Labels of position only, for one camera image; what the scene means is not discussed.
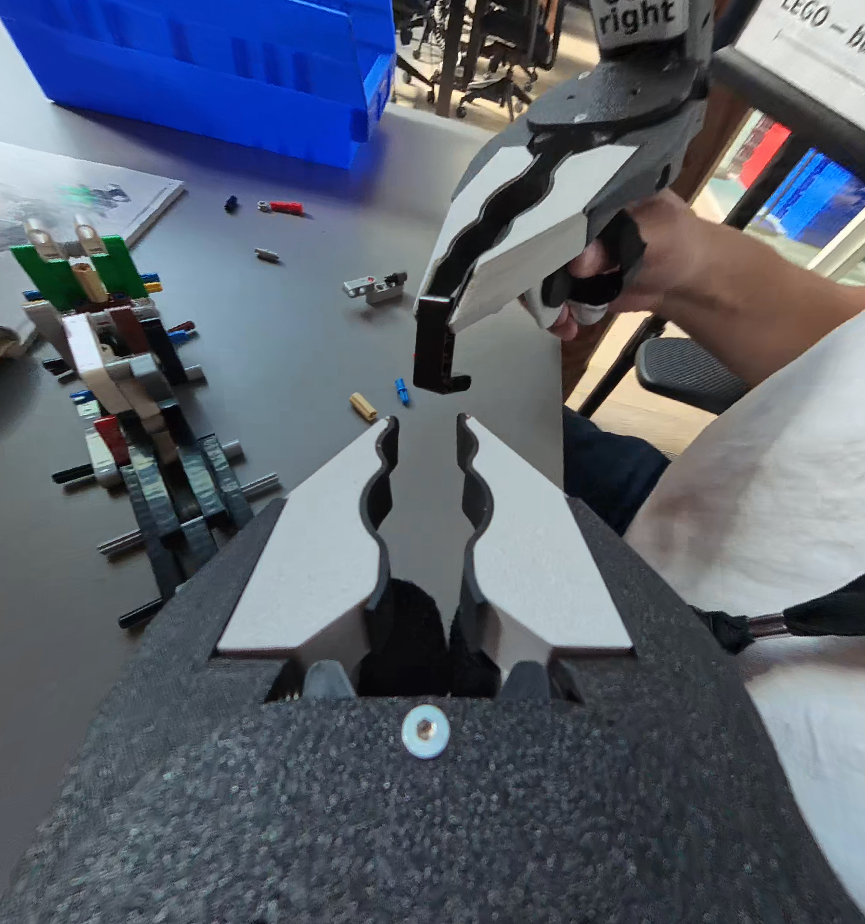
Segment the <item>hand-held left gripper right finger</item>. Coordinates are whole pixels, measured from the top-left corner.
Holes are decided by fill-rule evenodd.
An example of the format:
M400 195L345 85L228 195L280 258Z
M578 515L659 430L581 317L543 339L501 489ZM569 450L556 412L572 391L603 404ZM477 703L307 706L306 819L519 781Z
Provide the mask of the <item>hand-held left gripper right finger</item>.
M633 642L564 492L460 414L464 552L459 624L471 653L555 659L631 653Z

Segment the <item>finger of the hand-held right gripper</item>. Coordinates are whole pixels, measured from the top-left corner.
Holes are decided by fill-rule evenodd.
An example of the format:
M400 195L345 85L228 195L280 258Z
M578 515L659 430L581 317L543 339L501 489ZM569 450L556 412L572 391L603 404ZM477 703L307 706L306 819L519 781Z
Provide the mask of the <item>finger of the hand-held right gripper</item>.
M428 297L450 298L461 292L480 258L494 261L487 256L492 249L502 259L511 248L530 246L545 233L545 192L536 189L535 202L523 202L529 195L523 174L533 163L525 147L501 148L456 194L418 288L415 307Z
M482 147L466 168L452 201L499 149L513 146L525 147L497 147L493 143ZM545 192L543 203L547 229L532 245L511 248L502 259L494 248L487 253L488 257L494 258L493 262L485 262L483 258L478 260L461 292L454 296L450 329L458 333L496 314L520 295L526 299L527 312L537 326L540 329L551 326L560 307L549 307L543 300L542 283L588 246L588 212L599 202L600 193L608 184L612 184L614 191L622 187L623 168L637 152L636 145L602 145L583 153L566 155L559 165L548 168L547 175L537 175L536 158L530 153L534 163L523 174L522 183L529 190L523 202L535 202L536 189Z

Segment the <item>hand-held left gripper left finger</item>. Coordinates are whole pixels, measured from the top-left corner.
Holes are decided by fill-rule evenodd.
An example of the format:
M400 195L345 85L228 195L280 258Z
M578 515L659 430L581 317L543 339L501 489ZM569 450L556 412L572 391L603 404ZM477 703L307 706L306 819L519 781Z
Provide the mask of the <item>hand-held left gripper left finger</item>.
M383 644L396 417L379 420L284 501L217 643L227 657L363 659Z

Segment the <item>black angled lego beam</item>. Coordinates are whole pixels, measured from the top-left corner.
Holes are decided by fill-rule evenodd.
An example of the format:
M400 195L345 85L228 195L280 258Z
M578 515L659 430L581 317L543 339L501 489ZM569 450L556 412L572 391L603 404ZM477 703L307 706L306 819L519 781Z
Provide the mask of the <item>black angled lego beam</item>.
M469 375L454 375L454 333L449 327L452 300L423 295L415 306L413 385L417 389L447 396L469 390Z

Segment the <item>person's right forearm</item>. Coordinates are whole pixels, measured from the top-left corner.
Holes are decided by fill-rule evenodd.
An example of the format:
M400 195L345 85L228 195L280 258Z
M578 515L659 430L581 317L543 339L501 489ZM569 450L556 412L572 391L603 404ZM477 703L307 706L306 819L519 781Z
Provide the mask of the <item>person's right forearm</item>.
M865 310L847 285L786 260L726 225L685 212L688 268L671 320L746 385L761 384Z

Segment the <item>grey lego beam red axle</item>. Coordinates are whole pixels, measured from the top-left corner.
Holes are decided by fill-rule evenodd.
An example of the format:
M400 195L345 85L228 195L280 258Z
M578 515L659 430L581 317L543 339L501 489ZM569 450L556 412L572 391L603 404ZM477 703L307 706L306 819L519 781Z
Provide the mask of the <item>grey lego beam red axle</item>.
M350 298L363 298L367 305L378 306L400 299L408 279L406 271L383 276L364 276L343 283L343 291Z

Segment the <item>partly built lego vehicle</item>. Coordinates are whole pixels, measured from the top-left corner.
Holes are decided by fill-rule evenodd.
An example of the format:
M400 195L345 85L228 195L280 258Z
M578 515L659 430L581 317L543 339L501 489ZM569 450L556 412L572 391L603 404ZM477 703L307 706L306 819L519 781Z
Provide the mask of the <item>partly built lego vehicle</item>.
M195 333L192 321L168 329L152 295L156 273L138 271L123 237L102 236L76 217L78 251L68 255L41 223L24 220L26 244L11 252L34 287L24 310L37 334L57 351L44 367L57 379L76 379L70 399L83 424L87 464L52 474L53 483L93 481L123 491L136 529L108 541L108 559L143 551L157 596L119 618L135 631L253 517L251 502L279 490L272 473L242 486L232 463L237 442L195 434L176 394L205 382L186 366L177 346Z

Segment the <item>lego instruction booklet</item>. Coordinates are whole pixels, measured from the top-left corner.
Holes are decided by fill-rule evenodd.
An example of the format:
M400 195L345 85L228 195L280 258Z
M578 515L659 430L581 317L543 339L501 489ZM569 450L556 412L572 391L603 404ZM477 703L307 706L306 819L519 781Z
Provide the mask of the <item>lego instruction booklet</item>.
M151 303L157 277L132 248L184 193L184 182L0 142L0 359L37 336L53 344L61 315Z

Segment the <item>person's right hand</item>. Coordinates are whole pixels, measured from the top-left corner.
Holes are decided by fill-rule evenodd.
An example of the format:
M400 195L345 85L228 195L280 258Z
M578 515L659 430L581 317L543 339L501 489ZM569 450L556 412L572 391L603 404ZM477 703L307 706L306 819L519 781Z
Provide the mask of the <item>person's right hand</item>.
M691 280L697 262L691 249L700 222L691 207L675 193L662 191L635 203L628 213L646 249L636 278L606 308L611 315L656 312L666 295ZM608 274L612 268L611 258L598 239L567 264L572 276L580 279ZM571 303L561 307L557 319L546 328L562 341L572 341L578 334L579 324L572 307Z

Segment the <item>dark blue pants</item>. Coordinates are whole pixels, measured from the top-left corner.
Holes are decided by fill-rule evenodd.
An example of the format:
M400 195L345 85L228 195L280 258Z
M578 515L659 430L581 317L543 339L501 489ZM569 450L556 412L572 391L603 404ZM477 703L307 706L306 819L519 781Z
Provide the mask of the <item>dark blue pants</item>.
M671 463L652 444L563 408L564 491L623 537Z

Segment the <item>group of black office chairs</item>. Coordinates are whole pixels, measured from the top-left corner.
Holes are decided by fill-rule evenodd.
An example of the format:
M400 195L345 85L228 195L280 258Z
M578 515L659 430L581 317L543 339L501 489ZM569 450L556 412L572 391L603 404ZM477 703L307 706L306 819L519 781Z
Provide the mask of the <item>group of black office chairs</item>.
M486 101L504 109L508 121L531 104L531 91L541 72L554 68L563 32L565 1L473 2L463 14L455 63L454 86L463 92L454 110L459 119L467 116L471 103ZM422 29L412 52L418 60L423 46L438 42L444 63L450 2L392 2L395 37L405 49ZM487 62L484 77L475 77L480 61ZM407 86L425 86L426 102L435 106L440 69L423 74L397 54L395 73Z

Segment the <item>black mesh office chair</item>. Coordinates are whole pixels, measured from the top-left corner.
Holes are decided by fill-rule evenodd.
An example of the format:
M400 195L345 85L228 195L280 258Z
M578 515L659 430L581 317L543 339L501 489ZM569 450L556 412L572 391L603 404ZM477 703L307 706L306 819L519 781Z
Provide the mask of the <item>black mesh office chair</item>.
M622 351L578 408L590 418L633 371L647 392L720 415L749 391L738 376L698 343L685 337L665 337L664 319L650 316L626 341Z

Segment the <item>white paper sign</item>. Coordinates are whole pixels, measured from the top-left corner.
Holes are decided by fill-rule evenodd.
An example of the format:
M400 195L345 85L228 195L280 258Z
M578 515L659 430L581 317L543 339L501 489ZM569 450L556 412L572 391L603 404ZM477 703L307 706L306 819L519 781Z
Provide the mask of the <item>white paper sign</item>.
M865 1L762 1L735 49L801 89L865 95Z

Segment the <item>blue plastic bin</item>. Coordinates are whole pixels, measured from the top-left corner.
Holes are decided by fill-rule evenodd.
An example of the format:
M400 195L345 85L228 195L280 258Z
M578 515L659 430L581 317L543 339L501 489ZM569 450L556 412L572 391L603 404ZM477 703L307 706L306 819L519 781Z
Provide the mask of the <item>blue plastic bin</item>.
M395 69L387 1L0 1L53 102L349 168Z

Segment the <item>black metal frame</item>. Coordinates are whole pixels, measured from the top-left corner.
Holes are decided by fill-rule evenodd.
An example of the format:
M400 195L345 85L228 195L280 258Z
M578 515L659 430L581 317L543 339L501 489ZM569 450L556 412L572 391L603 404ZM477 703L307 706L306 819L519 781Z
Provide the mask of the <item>black metal frame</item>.
M797 165L811 149L827 155L865 182L865 130L851 117L818 102L734 47L716 52L711 69L717 82L790 130L785 143L727 214L726 225L747 228L788 178L796 174Z

